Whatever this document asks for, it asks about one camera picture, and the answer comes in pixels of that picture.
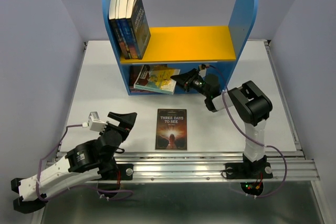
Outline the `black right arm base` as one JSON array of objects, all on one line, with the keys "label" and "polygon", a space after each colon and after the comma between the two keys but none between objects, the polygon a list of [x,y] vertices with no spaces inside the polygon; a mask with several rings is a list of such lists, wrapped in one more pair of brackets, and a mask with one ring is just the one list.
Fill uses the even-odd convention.
[{"label": "black right arm base", "polygon": [[229,180],[272,179],[273,173],[269,163],[251,165],[248,163],[226,163],[221,175]]}]

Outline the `Huckleberry Finn paperback book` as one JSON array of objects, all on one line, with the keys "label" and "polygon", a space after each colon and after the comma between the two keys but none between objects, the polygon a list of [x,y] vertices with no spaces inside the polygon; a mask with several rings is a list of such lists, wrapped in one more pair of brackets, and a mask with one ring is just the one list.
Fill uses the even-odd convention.
[{"label": "Huckleberry Finn paperback book", "polygon": [[176,81],[171,76],[180,74],[180,69],[166,65],[143,65],[133,84],[139,90],[162,94],[174,94]]}]

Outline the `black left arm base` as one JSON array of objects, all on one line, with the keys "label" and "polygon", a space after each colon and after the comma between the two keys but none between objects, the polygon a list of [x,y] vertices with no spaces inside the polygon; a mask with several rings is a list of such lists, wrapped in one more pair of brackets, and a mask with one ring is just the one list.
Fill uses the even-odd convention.
[{"label": "black left arm base", "polygon": [[119,191],[122,181],[133,179],[134,165],[130,163],[116,164],[113,170],[103,173],[102,178],[98,179],[97,188],[108,191]]}]

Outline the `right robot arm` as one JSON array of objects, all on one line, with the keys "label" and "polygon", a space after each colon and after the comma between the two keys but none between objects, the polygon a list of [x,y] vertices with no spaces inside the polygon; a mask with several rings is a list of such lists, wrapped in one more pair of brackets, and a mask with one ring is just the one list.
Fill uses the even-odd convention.
[{"label": "right robot arm", "polygon": [[270,163],[265,154],[266,120],[272,111],[269,98],[252,81],[243,83],[238,88],[222,91],[218,76],[208,74],[201,77],[200,71],[171,76],[184,91],[196,90],[205,97],[205,105],[211,112],[234,107],[245,130],[239,132],[245,137],[243,161],[226,163],[222,176],[227,179],[270,179],[273,178]]}]

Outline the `Three Days to See book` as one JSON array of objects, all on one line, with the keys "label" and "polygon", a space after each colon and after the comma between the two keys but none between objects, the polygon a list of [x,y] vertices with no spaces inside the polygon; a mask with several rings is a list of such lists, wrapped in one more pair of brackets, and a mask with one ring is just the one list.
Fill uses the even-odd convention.
[{"label": "Three Days to See book", "polygon": [[187,150],[187,110],[158,109],[156,150]]}]

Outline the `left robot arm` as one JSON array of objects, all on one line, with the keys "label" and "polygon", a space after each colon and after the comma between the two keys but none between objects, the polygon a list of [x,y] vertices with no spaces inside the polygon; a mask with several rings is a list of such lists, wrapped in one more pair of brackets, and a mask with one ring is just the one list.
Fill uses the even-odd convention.
[{"label": "left robot arm", "polygon": [[22,214],[36,212],[52,199],[93,180],[116,181],[113,190],[93,188],[101,197],[115,200],[122,192],[121,181],[133,178],[133,164],[117,164],[114,156],[124,153],[120,145],[133,129],[137,113],[109,112],[108,118],[116,120],[118,125],[104,122],[97,112],[91,112],[88,120],[77,126],[97,132],[98,138],[77,145],[45,169],[39,167],[32,177],[12,179],[11,189],[18,194],[13,201],[14,210]]}]

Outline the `dark orange cover book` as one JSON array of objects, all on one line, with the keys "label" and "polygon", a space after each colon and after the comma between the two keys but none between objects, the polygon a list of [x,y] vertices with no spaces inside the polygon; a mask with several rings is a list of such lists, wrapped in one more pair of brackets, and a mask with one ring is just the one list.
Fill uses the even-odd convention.
[{"label": "dark orange cover book", "polygon": [[[167,67],[167,64],[162,65],[144,65],[145,68],[153,68],[153,67]],[[130,73],[129,73],[129,88],[135,89],[134,83],[142,69],[141,65],[132,65],[130,67]]]}]

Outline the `Nineteen Eighty-Four book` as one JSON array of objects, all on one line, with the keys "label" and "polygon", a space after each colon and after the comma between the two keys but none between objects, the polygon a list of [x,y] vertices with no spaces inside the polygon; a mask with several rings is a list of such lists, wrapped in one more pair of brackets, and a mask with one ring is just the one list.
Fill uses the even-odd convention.
[{"label": "Nineteen Eighty-Four book", "polygon": [[149,44],[151,33],[142,0],[134,0],[131,14],[134,45],[138,59],[142,59]]}]

